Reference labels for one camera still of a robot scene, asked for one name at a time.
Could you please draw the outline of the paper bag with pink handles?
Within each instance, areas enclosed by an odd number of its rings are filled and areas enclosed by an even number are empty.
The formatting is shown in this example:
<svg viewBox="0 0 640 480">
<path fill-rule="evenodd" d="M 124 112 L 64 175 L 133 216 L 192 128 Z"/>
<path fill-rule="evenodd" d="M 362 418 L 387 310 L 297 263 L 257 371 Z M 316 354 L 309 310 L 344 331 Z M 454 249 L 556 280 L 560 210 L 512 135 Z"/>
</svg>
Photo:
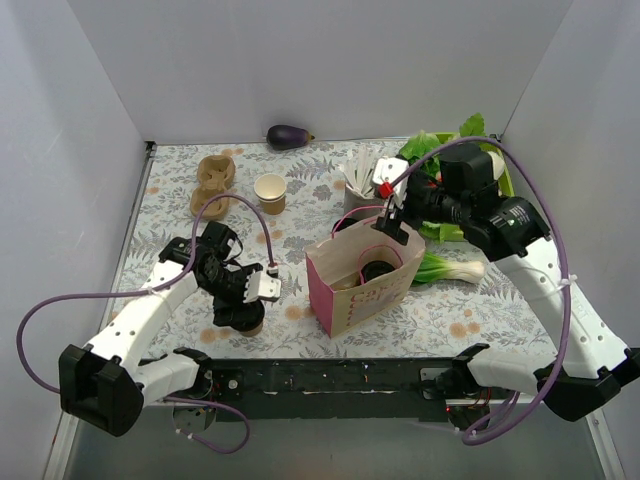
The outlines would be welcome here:
<svg viewBox="0 0 640 480">
<path fill-rule="evenodd" d="M 305 249 L 309 300 L 318 321 L 334 338 L 399 305 L 426 250 L 424 239 L 407 224 L 407 245 L 372 228 L 373 218 L 334 231 Z M 360 270 L 383 260 L 395 270 L 362 284 Z"/>
</svg>

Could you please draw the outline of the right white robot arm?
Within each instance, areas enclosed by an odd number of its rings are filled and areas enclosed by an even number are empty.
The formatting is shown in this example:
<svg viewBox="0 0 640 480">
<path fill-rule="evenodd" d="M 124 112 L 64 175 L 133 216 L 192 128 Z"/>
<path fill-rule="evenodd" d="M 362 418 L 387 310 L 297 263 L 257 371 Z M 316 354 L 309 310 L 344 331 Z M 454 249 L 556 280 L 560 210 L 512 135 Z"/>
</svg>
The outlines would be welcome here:
<svg viewBox="0 0 640 480">
<path fill-rule="evenodd" d="M 425 222 L 453 224 L 517 288 L 557 349 L 555 358 L 506 354 L 477 344 L 457 355 L 428 386 L 475 397 L 486 388 L 533 395 L 576 421 L 639 377 L 639 351 L 615 335 L 580 293 L 572 292 L 564 244 L 549 215 L 503 194 L 492 152 L 464 141 L 435 151 L 441 177 L 399 158 L 377 161 L 372 184 L 386 212 L 375 229 L 405 245 Z"/>
</svg>

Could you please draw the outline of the stack of paper cups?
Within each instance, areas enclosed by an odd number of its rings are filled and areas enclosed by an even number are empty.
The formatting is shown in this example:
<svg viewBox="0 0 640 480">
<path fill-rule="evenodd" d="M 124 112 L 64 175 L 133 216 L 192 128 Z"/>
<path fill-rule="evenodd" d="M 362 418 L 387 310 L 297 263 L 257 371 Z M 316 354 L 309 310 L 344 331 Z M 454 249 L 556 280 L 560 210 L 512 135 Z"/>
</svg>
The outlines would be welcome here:
<svg viewBox="0 0 640 480">
<path fill-rule="evenodd" d="M 269 215 L 282 213 L 286 205 L 286 180 L 276 174 L 265 174 L 254 182 L 254 192 L 263 211 Z"/>
</svg>

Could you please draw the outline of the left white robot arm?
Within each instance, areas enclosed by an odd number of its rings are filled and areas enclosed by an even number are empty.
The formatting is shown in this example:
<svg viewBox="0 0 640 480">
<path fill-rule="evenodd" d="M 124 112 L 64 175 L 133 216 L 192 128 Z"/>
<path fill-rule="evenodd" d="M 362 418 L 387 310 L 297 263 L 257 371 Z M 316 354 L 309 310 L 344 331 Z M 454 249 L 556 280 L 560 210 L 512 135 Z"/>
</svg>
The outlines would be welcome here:
<svg viewBox="0 0 640 480">
<path fill-rule="evenodd" d="M 157 360 L 144 360 L 150 343 L 178 307 L 198 291 L 213 298 L 217 326 L 255 334 L 265 302 L 276 301 L 281 281 L 259 263 L 242 266 L 232 257 L 237 234 L 215 221 L 194 240 L 173 238 L 160 252 L 141 295 L 131 300 L 84 346 L 68 346 L 58 361 L 64 412 L 121 436 L 142 409 L 167 396 L 210 400 L 219 376 L 209 356 L 180 347 Z"/>
</svg>

